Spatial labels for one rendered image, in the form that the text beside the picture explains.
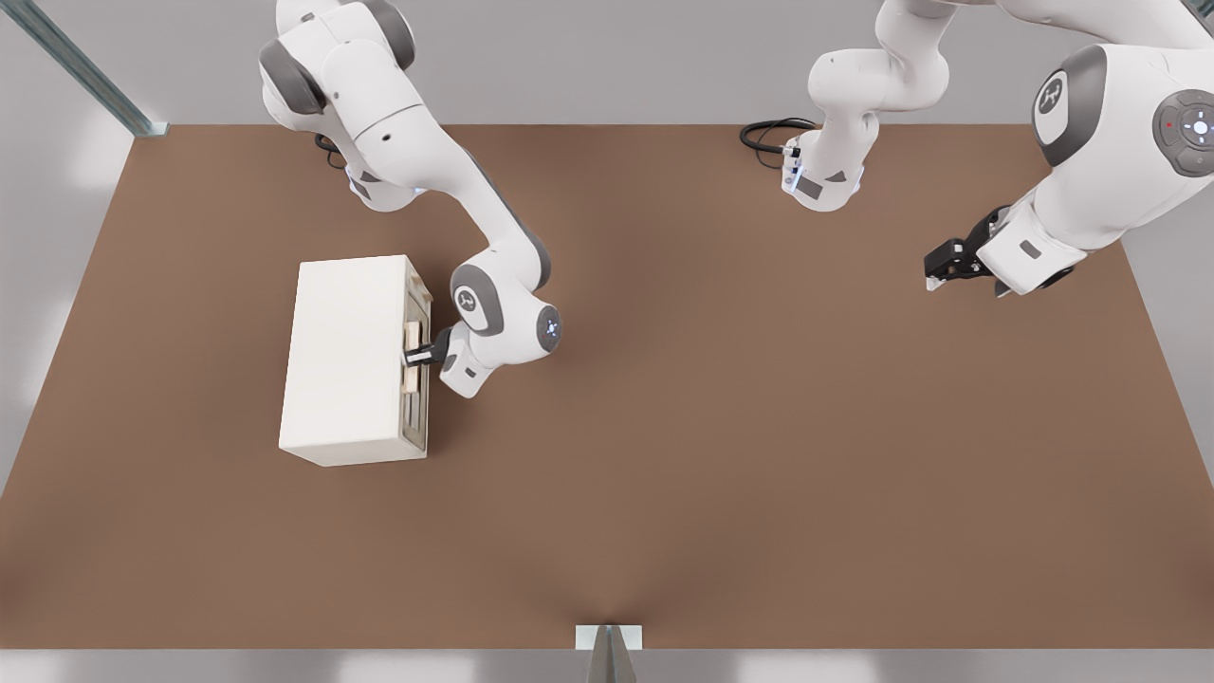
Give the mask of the oven door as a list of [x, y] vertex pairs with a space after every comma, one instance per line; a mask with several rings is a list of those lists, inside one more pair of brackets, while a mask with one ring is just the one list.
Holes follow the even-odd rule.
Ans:
[[[422, 345], [431, 342], [431, 304], [432, 297], [424, 285], [421, 277], [413, 268], [412, 261], [405, 260], [404, 300], [403, 300], [403, 343], [405, 338], [405, 323], [410, 320], [422, 321]], [[399, 432], [412, 442], [416, 449], [425, 453], [429, 449], [429, 403], [430, 380], [429, 366], [421, 366], [420, 392], [399, 398]]]

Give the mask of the white oven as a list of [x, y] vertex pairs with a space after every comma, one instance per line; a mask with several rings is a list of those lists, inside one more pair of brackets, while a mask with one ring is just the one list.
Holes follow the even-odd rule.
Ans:
[[424, 459], [399, 432], [404, 255], [304, 261], [278, 445], [322, 467]]

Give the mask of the silver frame post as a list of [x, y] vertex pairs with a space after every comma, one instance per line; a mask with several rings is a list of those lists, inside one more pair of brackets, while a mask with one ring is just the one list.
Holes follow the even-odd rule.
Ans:
[[0, 0], [0, 8], [135, 138], [157, 138], [168, 133], [170, 124], [149, 120], [34, 0]]
[[586, 683], [637, 683], [632, 650], [643, 648], [641, 625], [577, 625], [574, 649], [590, 650]]

